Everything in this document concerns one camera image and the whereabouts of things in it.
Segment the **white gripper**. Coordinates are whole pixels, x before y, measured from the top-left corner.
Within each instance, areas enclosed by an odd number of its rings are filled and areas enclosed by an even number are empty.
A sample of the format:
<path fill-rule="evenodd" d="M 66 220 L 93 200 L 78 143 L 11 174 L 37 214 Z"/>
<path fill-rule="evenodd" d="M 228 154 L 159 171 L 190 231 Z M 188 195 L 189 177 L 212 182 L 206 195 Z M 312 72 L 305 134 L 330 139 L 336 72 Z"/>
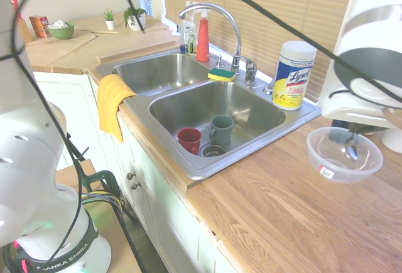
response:
<path fill-rule="evenodd" d="M 322 94 L 319 99 L 322 115 L 332 120 L 342 120 L 349 123 L 350 138 L 355 135 L 373 135 L 381 128 L 395 128 L 388 121 L 382 107 L 361 100 L 350 93 L 337 93 L 329 98 L 329 94 Z"/>

